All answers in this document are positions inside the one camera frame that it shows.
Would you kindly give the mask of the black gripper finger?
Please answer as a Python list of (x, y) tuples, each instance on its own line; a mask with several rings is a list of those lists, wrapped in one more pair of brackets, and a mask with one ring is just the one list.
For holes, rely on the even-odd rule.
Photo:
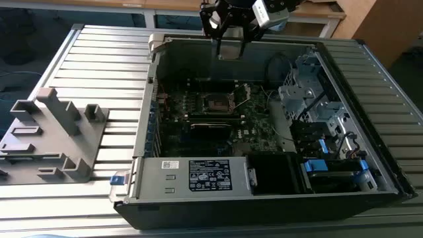
[(219, 58), (222, 38), (227, 30), (226, 18), (227, 10), (223, 9), (222, 4), (202, 4), (201, 5), (201, 19), (203, 24), (203, 32), (207, 38), (213, 39), (215, 53), (213, 56)]
[(242, 36), (242, 45), (241, 45), (241, 51), (238, 56), (239, 59), (242, 59), (243, 57), (247, 44), (253, 41), (261, 40), (266, 31), (265, 29), (261, 28), (261, 25), (255, 25), (253, 27), (251, 21), (253, 21), (251, 16), (242, 14), (241, 26), (243, 29), (243, 36)]

